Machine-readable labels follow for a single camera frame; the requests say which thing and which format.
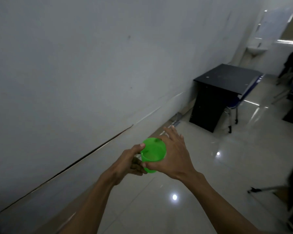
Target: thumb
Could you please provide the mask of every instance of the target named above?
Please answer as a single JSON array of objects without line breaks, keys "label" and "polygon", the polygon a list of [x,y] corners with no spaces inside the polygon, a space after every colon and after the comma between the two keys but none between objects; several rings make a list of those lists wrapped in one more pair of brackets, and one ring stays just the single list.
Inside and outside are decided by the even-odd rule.
[{"label": "thumb", "polygon": [[144,162],[142,164],[144,168],[155,170],[155,171],[161,171],[160,162]]}]

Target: green plastic cup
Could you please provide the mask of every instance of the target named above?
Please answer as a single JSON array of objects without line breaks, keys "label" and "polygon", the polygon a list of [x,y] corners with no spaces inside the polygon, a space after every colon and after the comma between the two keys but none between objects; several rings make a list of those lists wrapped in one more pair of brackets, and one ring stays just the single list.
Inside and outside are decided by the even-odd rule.
[{"label": "green plastic cup", "polygon": [[[158,162],[166,155],[166,145],[157,138],[147,138],[143,142],[146,146],[141,151],[141,159],[143,162]],[[154,173],[155,170],[144,168],[148,173]]]}]

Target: tiled floor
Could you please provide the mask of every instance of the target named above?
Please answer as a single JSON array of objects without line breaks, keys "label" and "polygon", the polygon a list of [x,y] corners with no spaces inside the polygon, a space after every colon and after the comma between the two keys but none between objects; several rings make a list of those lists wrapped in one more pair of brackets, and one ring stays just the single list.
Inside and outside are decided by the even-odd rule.
[{"label": "tiled floor", "polygon": [[[271,193],[246,193],[250,186],[284,184],[293,168],[293,124],[282,120],[291,103],[284,99],[271,105],[273,95],[282,91],[274,80],[264,78],[247,97],[249,102],[240,105],[232,134],[227,133],[226,114],[214,133],[189,123],[191,112],[176,128],[195,168],[230,204],[259,229],[282,232],[285,205]],[[216,233],[195,197],[161,173],[128,175],[112,190],[99,233],[137,232]]]}]

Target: sink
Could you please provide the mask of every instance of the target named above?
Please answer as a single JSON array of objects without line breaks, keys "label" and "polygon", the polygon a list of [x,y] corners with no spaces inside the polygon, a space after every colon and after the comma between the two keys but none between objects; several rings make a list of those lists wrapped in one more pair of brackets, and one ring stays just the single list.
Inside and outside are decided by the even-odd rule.
[{"label": "sink", "polygon": [[261,55],[268,50],[266,48],[255,48],[255,47],[247,47],[246,49],[253,56]]}]

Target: blue chair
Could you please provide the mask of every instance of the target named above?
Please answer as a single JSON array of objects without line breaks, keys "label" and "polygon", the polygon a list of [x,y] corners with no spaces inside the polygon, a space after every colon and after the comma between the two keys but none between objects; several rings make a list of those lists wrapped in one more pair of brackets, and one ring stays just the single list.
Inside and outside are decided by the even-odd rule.
[{"label": "blue chair", "polygon": [[252,84],[252,86],[250,86],[250,88],[245,92],[245,94],[242,96],[242,98],[238,98],[238,97],[235,97],[230,103],[229,105],[226,107],[227,109],[229,109],[229,112],[226,112],[225,113],[228,113],[229,114],[229,123],[230,123],[230,126],[229,126],[229,133],[232,132],[232,126],[231,126],[231,110],[232,109],[235,109],[236,110],[236,124],[238,124],[239,120],[238,120],[238,106],[240,105],[241,102],[243,102],[243,100],[247,97],[247,95],[250,94],[250,92],[258,85],[258,83],[262,80],[262,78],[264,77],[265,75],[261,75],[257,78],[257,80]]}]

